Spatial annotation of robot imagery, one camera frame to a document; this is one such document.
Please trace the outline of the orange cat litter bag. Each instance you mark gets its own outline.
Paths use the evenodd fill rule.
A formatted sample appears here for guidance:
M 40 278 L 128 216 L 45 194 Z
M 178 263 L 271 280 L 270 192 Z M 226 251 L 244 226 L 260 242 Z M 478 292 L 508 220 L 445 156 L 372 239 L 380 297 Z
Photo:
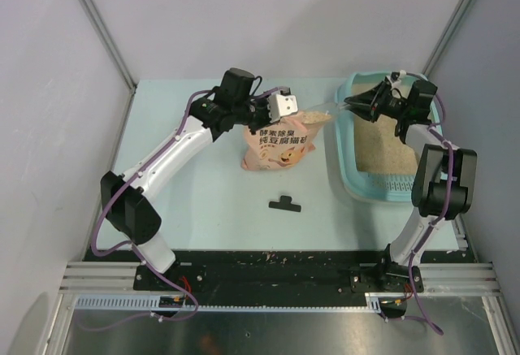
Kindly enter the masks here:
M 314 151 L 314 139 L 326 123 L 303 124 L 302 112 L 284 117 L 254 134 L 245 129 L 248 149 L 241 167 L 246 171 L 289 169 Z

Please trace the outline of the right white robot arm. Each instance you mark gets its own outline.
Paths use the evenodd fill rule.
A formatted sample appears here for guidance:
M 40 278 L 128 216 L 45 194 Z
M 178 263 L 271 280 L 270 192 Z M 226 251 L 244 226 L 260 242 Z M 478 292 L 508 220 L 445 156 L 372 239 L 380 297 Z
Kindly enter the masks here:
M 421 281 L 418 264 L 440 222 L 455 219 L 471 206 L 477 153 L 452 144 L 430 117 L 437 94 L 429 80 L 416 79 L 407 97 L 386 77 L 374 88 L 347 97 L 347 110 L 374 123 L 382 115 L 396 121 L 395 135 L 419 155 L 411 190 L 413 211 L 399 236 L 372 267 L 351 274 L 354 292 L 399 292 Z

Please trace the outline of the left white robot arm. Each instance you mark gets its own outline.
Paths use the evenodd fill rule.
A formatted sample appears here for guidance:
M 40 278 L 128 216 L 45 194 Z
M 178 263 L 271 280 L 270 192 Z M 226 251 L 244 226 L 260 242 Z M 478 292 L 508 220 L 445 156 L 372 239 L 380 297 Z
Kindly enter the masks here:
M 108 171 L 100 181 L 102 212 L 93 232 L 108 221 L 123 233 L 124 243 L 150 266 L 150 278 L 161 289 L 174 288 L 180 271 L 160 233 L 162 219 L 153 201 L 177 171 L 223 133 L 236 125 L 261 129 L 270 123 L 267 97 L 256 94 L 261 83 L 261 76 L 228 69 L 219 85 L 188 98 L 177 128 L 156 149 L 119 175 Z

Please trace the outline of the clear plastic scoop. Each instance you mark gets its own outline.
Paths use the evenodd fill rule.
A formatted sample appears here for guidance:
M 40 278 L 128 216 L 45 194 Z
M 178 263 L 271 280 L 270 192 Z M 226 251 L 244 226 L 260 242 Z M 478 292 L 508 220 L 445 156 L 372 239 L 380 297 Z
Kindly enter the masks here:
M 338 118 L 338 116 L 349 109 L 344 102 L 326 102 L 317 106 L 312 106 L 304 110 L 301 114 L 303 124 L 321 124 L 330 123 Z

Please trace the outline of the black bag clip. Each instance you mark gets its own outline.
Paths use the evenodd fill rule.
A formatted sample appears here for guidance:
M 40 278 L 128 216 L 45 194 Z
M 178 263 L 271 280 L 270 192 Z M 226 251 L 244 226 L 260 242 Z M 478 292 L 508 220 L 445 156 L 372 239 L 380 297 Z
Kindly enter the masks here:
M 301 213 L 301 205 L 294 203 L 293 198 L 288 195 L 280 195 L 278 201 L 269 201 L 268 207 L 274 210 Z

